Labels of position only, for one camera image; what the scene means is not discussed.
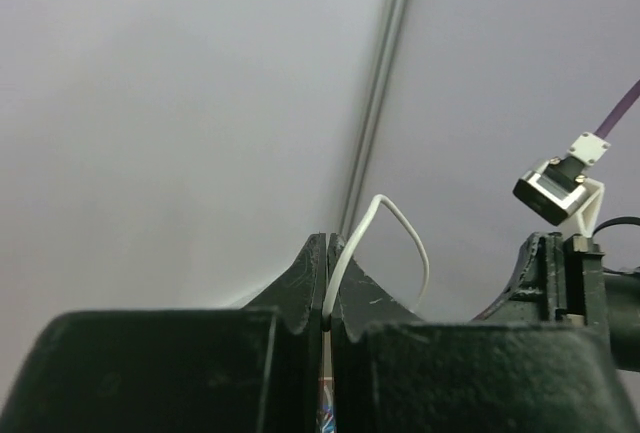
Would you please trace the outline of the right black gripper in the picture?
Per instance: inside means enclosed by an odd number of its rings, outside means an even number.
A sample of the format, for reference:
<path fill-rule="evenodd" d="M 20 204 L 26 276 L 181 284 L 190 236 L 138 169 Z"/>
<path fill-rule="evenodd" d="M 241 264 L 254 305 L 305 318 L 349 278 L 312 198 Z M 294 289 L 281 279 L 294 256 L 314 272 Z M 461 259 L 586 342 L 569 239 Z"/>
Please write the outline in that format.
<path fill-rule="evenodd" d="M 617 368 L 639 370 L 639 270 L 614 271 L 593 238 L 533 233 L 500 295 L 475 319 L 584 327 L 610 347 Z"/>

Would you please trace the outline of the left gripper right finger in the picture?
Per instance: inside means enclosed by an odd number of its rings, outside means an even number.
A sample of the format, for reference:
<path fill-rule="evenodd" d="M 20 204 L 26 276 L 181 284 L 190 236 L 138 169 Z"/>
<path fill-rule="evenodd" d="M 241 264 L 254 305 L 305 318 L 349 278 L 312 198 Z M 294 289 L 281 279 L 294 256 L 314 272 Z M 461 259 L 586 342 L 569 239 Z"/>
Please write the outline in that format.
<path fill-rule="evenodd" d="M 418 318 L 350 263 L 331 318 L 341 432 L 635 432 L 610 347 L 584 327 Z"/>

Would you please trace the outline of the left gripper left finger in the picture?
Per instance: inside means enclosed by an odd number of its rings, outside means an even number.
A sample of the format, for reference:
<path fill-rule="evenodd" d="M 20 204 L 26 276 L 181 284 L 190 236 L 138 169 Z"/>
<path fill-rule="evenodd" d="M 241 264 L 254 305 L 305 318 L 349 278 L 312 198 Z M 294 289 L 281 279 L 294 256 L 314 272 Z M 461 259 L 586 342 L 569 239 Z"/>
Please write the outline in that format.
<path fill-rule="evenodd" d="M 36 338 L 5 432 L 312 432 L 326 237 L 235 309 L 75 311 Z"/>

